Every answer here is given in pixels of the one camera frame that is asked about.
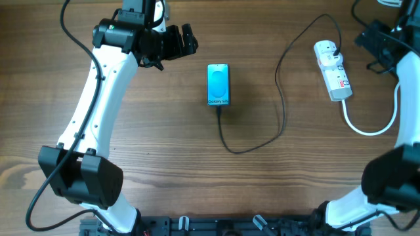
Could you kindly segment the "blue screen Galaxy smartphone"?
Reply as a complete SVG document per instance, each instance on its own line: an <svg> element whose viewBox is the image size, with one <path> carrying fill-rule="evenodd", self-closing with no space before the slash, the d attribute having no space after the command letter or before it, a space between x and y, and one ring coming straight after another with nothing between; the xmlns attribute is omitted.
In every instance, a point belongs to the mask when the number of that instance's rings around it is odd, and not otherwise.
<svg viewBox="0 0 420 236"><path fill-rule="evenodd" d="M227 106L230 104L230 76L228 64L207 66L207 105Z"/></svg>

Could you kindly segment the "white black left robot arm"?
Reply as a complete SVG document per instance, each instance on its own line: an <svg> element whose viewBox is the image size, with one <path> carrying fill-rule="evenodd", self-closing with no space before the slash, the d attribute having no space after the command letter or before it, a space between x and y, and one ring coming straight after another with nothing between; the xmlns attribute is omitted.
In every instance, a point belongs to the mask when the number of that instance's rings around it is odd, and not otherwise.
<svg viewBox="0 0 420 236"><path fill-rule="evenodd" d="M43 187L82 206L107 235L146 235L148 228L121 188L123 171L110 162L110 139L127 86L140 68L194 54L189 24L167 26L164 1L124 1L93 30L91 66L73 117L55 147L38 156Z"/></svg>

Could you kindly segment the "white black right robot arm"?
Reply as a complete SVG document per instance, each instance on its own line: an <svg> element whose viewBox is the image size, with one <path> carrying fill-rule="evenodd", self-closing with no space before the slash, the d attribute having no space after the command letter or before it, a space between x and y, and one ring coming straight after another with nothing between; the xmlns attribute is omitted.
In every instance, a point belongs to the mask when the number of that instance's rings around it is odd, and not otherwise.
<svg viewBox="0 0 420 236"><path fill-rule="evenodd" d="M353 18L365 29L356 38L397 79L392 120L399 120L396 143L365 167L361 184L340 199L316 208L307 223L323 235L363 235L370 221L386 217L398 231L419 219L419 2L396 1L393 27Z"/></svg>

